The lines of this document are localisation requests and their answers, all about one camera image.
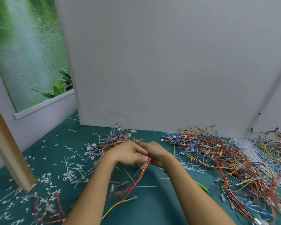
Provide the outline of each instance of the white board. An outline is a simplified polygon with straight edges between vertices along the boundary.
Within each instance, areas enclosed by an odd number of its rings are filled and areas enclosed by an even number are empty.
[[[281,0],[56,0],[81,124],[250,128],[281,68]]]

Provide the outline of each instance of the forearm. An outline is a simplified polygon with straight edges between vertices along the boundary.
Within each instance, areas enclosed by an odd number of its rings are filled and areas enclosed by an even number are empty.
[[[108,183],[115,165],[116,161],[110,158],[108,153],[101,158],[64,225],[99,225],[101,223]]]
[[[235,224],[227,213],[198,186],[175,157],[166,156],[164,168],[189,224]]]

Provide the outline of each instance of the person's left hand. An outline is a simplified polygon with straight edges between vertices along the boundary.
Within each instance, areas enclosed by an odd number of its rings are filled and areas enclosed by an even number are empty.
[[[124,165],[133,165],[146,162],[149,153],[134,142],[127,141],[107,151],[105,156],[107,155],[115,159],[115,162],[121,162]]]

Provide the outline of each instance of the green plant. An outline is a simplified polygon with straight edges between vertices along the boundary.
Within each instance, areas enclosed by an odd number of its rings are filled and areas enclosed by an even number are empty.
[[[67,70],[63,68],[57,68],[55,65],[53,65],[63,76],[59,78],[60,82],[54,81],[53,91],[50,92],[41,92],[39,90],[36,90],[34,88],[31,88],[33,91],[36,91],[43,96],[47,98],[53,98],[55,96],[58,96],[60,94],[63,94],[65,91],[69,91],[73,89],[73,82],[69,73],[69,68]]]

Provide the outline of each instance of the person's right hand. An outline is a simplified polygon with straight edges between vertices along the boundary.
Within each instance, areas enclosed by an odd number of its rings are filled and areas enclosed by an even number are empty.
[[[167,159],[174,157],[171,153],[169,153],[167,150],[161,147],[160,144],[154,141],[150,143],[145,143],[143,141],[136,140],[135,143],[143,147],[149,152],[149,156],[151,158],[151,164],[155,166],[164,168]]]

